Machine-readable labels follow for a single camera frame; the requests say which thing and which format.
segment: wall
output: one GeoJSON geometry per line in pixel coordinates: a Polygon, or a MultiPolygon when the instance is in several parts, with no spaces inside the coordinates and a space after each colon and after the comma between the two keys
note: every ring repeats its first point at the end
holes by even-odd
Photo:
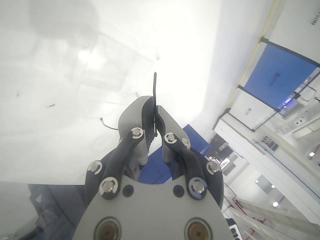
{"type": "Polygon", "coordinates": [[[312,25],[319,11],[320,0],[286,0],[270,41],[320,63],[320,21],[312,25]]]}
{"type": "Polygon", "coordinates": [[[14,233],[37,216],[28,185],[0,182],[0,235],[14,233]]]}
{"type": "Polygon", "coordinates": [[[320,223],[320,202],[316,196],[302,185],[293,174],[277,162],[277,160],[267,153],[261,153],[261,151],[249,141],[252,139],[251,131],[228,114],[223,120],[217,125],[217,134],[239,151],[250,164],[253,164],[259,169],[259,172],[275,185],[309,221],[320,223]]]}
{"type": "Polygon", "coordinates": [[[239,84],[274,0],[221,0],[203,108],[190,125],[207,141],[239,84]]]}

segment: black cable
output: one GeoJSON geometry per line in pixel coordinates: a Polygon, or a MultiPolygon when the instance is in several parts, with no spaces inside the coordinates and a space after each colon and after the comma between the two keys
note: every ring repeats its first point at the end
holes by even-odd
{"type": "Polygon", "coordinates": [[[310,87],[310,86],[306,86],[306,87],[308,87],[308,88],[310,88],[310,89],[312,89],[312,90],[314,90],[315,92],[317,92],[317,90],[316,89],[314,89],[314,88],[312,88],[312,87],[310,87]]]}
{"type": "Polygon", "coordinates": [[[113,127],[107,126],[107,125],[103,122],[103,118],[102,118],[102,117],[100,118],[100,121],[101,121],[101,123],[102,123],[105,127],[107,127],[107,128],[110,128],[110,129],[112,129],[112,130],[119,130],[119,129],[117,129],[117,128],[113,128],[113,127]]]}

